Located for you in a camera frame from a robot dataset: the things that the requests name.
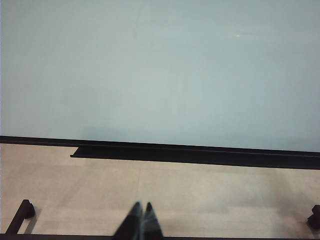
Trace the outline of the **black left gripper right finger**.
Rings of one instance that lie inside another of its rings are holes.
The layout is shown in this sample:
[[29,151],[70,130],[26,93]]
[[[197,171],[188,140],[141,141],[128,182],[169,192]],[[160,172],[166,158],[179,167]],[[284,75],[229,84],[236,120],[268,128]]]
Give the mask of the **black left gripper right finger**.
[[161,225],[150,202],[147,203],[146,210],[143,216],[143,236],[164,237]]

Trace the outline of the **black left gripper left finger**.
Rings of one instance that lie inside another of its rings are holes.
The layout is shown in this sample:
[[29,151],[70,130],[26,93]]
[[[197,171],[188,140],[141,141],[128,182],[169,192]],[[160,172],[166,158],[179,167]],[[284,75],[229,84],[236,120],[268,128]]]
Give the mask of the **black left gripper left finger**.
[[143,237],[143,208],[137,201],[117,228],[114,237]]

